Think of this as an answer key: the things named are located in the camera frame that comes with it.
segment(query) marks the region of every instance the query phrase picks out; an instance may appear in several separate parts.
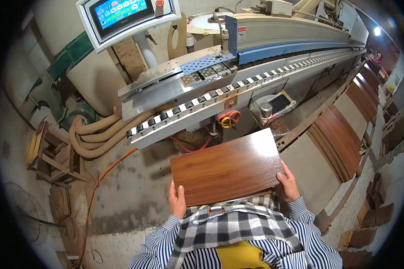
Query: wooden stool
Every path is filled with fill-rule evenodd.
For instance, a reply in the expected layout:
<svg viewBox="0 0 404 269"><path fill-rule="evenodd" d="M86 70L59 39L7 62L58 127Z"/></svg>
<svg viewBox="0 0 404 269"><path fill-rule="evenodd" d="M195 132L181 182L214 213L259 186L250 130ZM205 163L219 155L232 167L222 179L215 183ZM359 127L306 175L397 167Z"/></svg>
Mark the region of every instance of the wooden stool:
<svg viewBox="0 0 404 269"><path fill-rule="evenodd" d="M69 139L49 128L46 120L39 124L28 145L27 169L51 184L68 189L75 180L92 180Z"/></svg>

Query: black roller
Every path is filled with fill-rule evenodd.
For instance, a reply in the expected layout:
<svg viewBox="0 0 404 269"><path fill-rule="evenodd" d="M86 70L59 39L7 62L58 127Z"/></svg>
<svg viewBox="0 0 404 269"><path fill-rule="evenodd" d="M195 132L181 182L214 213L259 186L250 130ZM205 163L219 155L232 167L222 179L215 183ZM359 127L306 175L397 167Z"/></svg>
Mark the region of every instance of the black roller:
<svg viewBox="0 0 404 269"><path fill-rule="evenodd" d="M179 109L179 108L174 108L173 110L172 110L172 113L174 114L174 115L176 115L176 114L178 114L178 113L180 113L181 112L181 110Z"/></svg>
<svg viewBox="0 0 404 269"><path fill-rule="evenodd" d="M213 92L209 93L209 96L211 96L211 98L214 98L214 97L217 97L218 94L215 91L213 91Z"/></svg>
<svg viewBox="0 0 404 269"><path fill-rule="evenodd" d="M193 103L192 103L192 101L188 101L184 105L186 106L186 108L191 108L193 106Z"/></svg>
<svg viewBox="0 0 404 269"><path fill-rule="evenodd" d="M161 120L161 121L164 121L164 120L166 120L167 118L168 118L168 116L167 116L166 113L160 114L160 120Z"/></svg>
<svg viewBox="0 0 404 269"><path fill-rule="evenodd" d="M205 101L206 101L206 99L205 99L205 97L203 97L203 96L201 96L201 97L198 98L199 104L202 104L202 103L205 102Z"/></svg>
<svg viewBox="0 0 404 269"><path fill-rule="evenodd" d="M140 132L144 130L144 127L142 126L142 124L139 124L138 126L136 126L136 132Z"/></svg>
<svg viewBox="0 0 404 269"><path fill-rule="evenodd" d="M132 137L132 130L126 132L126 137L127 139L130 139L130 137Z"/></svg>
<svg viewBox="0 0 404 269"><path fill-rule="evenodd" d="M153 126L154 124L156 124L156 121L154 119L148 121L148 126Z"/></svg>

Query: blue metal plate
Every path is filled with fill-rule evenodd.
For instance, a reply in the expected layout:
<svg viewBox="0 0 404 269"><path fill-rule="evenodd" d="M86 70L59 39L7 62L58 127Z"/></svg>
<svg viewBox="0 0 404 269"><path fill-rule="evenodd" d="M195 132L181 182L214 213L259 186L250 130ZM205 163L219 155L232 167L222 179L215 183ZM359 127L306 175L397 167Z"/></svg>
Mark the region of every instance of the blue metal plate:
<svg viewBox="0 0 404 269"><path fill-rule="evenodd" d="M194 73L196 71L202 70L204 68L210 67L212 65L219 64L221 62L226 62L231 59L235 59L231 53L222 54L222 53L213 53L204 57L200 57L199 59L193 60L191 62L180 65L181 70L184 74L188 75Z"/></svg>

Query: checkered fabric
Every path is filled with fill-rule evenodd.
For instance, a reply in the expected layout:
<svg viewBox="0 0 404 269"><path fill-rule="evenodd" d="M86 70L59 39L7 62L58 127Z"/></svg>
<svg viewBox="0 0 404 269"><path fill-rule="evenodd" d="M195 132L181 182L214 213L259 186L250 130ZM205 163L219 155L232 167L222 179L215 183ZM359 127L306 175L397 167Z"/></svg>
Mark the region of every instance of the checkered fabric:
<svg viewBox="0 0 404 269"><path fill-rule="evenodd" d="M304 250L293 228L278 212L275 194L214 206L224 206L224 210L209 212L207 205L188 208L190 216L179 224L167 269L180 268L184 257L192 250L239 241L275 239L284 241L296 252Z"/></svg>

